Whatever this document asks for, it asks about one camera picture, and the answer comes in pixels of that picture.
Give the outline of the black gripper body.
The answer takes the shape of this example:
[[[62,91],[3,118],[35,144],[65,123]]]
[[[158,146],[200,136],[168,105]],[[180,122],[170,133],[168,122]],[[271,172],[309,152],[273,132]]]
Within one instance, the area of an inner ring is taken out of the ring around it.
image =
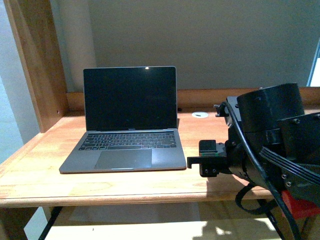
[[[187,157],[187,168],[199,166],[203,178],[217,177],[219,174],[237,174],[240,170],[240,143],[227,140],[225,143],[216,140],[200,140],[198,156]]]

